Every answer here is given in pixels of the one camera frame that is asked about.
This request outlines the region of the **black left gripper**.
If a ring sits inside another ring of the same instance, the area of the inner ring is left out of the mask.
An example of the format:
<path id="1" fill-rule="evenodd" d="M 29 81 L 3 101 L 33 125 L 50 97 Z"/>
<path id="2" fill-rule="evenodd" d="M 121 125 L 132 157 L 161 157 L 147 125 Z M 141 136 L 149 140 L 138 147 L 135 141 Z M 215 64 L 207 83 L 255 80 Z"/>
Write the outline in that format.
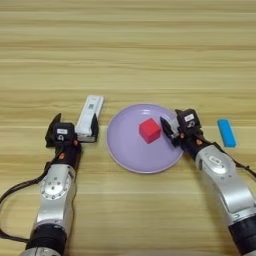
<path id="1" fill-rule="evenodd" d="M 54 131 L 53 127 L 61 120 L 61 114 L 57 114 L 51 121 L 47 133 L 45 135 L 45 141 L 47 147 L 54 146 Z M 79 167 L 80 158 L 82 155 L 83 143 L 95 143 L 98 139 L 99 124 L 96 113 L 94 113 L 91 123 L 91 136 L 80 136 L 74 133 L 72 136 L 58 136 L 55 142 L 56 154 L 58 155 L 56 164 L 66 164 L 73 169 Z"/>

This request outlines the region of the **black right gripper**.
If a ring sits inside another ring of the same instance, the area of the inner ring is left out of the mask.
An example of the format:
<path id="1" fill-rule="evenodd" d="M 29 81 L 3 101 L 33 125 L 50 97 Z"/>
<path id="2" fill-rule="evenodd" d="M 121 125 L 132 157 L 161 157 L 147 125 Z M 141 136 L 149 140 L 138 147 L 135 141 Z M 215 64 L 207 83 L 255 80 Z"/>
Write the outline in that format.
<path id="1" fill-rule="evenodd" d="M 176 118 L 166 120 L 160 118 L 162 130 L 174 147 L 180 147 L 185 153 L 189 154 L 193 160 L 196 159 L 200 150 L 211 145 L 211 142 L 204 138 L 200 128 L 192 129 L 189 132 L 178 129 L 179 124 Z"/>

